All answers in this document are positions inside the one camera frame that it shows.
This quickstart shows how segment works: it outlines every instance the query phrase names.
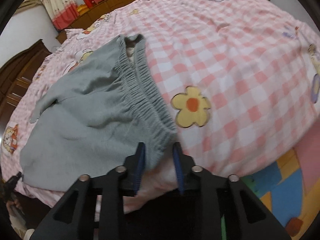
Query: wooden drawer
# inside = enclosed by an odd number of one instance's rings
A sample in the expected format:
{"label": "wooden drawer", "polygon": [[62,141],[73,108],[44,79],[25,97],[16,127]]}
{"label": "wooden drawer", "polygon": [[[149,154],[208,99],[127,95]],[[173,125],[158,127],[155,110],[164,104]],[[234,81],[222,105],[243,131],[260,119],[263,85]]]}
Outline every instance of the wooden drawer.
{"label": "wooden drawer", "polygon": [[26,92],[28,90],[28,85],[17,80],[14,82],[14,84],[10,90],[11,91],[10,91],[9,97],[16,96],[21,99],[26,94]]}
{"label": "wooden drawer", "polygon": [[110,7],[107,4],[107,1],[103,1],[101,3],[99,3],[97,6],[93,7],[91,10],[88,11],[88,15],[90,17],[90,19],[92,20],[92,22],[95,22],[96,20],[98,20],[101,15],[104,15],[106,13],[109,13]]}
{"label": "wooden drawer", "polygon": [[74,29],[86,29],[92,24],[92,20],[89,17],[87,13],[80,16],[78,19],[76,19],[72,24],[71,27]]}
{"label": "wooden drawer", "polygon": [[123,7],[123,6],[126,6],[127,4],[128,4],[127,1],[122,2],[122,3],[119,3],[119,4],[116,4],[116,5],[114,5],[114,6],[111,7],[111,10],[113,11],[113,10],[115,10],[115,9],[121,8],[121,7]]}
{"label": "wooden drawer", "polygon": [[0,133],[3,134],[10,116],[15,110],[18,102],[6,97],[0,106]]}
{"label": "wooden drawer", "polygon": [[12,85],[12,81],[9,79],[6,79],[2,84],[1,84],[1,88],[0,88],[0,92],[5,94],[8,89],[11,87]]}
{"label": "wooden drawer", "polygon": [[125,4],[126,2],[127,0],[107,0],[107,4],[109,5],[110,8],[113,8],[118,4]]}
{"label": "wooden drawer", "polygon": [[50,54],[51,52],[49,52],[47,48],[38,51],[21,70],[21,72],[17,76],[17,80],[21,83],[30,85],[32,83],[32,78],[36,74],[39,66],[41,66],[45,57]]}
{"label": "wooden drawer", "polygon": [[67,33],[65,30],[62,30],[58,36],[56,37],[56,39],[62,44],[66,39],[67,39]]}

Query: bed frame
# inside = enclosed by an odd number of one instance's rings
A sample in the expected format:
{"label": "bed frame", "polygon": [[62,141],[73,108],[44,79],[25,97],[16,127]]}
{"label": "bed frame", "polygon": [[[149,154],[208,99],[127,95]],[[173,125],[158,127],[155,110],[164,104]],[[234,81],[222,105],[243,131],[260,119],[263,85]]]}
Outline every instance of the bed frame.
{"label": "bed frame", "polygon": [[50,54],[42,40],[39,40],[0,68],[0,136],[12,112],[27,92],[36,71]]}

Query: silver screw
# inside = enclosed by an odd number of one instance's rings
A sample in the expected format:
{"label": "silver screw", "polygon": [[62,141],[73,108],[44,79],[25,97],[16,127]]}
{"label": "silver screw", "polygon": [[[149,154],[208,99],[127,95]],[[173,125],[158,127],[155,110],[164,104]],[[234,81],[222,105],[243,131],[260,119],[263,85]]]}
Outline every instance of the silver screw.
{"label": "silver screw", "polygon": [[127,168],[124,166],[116,167],[116,172],[119,172],[119,173],[125,172],[126,170],[127,170]]}
{"label": "silver screw", "polygon": [[192,170],[193,172],[201,172],[201,171],[203,171],[203,168],[202,168],[201,166],[193,166],[193,167],[191,168],[191,170]]}
{"label": "silver screw", "polygon": [[229,180],[232,182],[237,182],[237,181],[239,181],[239,179],[240,179],[239,176],[236,174],[232,174],[229,176]]}
{"label": "silver screw", "polygon": [[79,180],[80,181],[87,181],[88,179],[90,179],[90,176],[88,174],[82,174],[80,177],[79,177]]}

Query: pink checkered bedsheet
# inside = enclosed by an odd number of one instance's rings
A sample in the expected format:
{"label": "pink checkered bedsheet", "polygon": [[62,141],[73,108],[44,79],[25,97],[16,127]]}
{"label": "pink checkered bedsheet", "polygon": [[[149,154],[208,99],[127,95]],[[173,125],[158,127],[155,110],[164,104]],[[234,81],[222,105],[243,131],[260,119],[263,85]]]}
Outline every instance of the pink checkered bedsheet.
{"label": "pink checkered bedsheet", "polygon": [[[176,120],[184,153],[215,174],[264,168],[319,115],[320,104],[310,96],[316,57],[308,49],[319,47],[320,38],[305,23],[267,0],[137,0],[87,31],[69,30],[45,59],[8,124],[18,131],[16,148],[2,143],[4,179],[21,171],[20,150],[34,127],[29,119],[36,101],[86,53],[120,33],[146,37],[151,75]],[[167,168],[174,177],[172,164]],[[176,187],[175,179],[157,179],[163,191]],[[22,182],[16,189],[49,206],[63,194]]]}

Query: yellow flower print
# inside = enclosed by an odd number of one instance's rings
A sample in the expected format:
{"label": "yellow flower print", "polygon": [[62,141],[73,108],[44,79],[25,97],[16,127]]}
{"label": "yellow flower print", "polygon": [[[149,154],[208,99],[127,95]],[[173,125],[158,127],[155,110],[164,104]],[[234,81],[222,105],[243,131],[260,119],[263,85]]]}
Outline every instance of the yellow flower print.
{"label": "yellow flower print", "polygon": [[201,95],[198,87],[186,87],[185,93],[175,95],[171,99],[171,105],[180,110],[176,115],[176,123],[182,128],[188,128],[193,124],[204,126],[210,114],[210,102]]}
{"label": "yellow flower print", "polygon": [[139,13],[139,10],[138,9],[134,9],[131,13],[130,13],[130,15],[134,15],[134,14],[138,14]]}

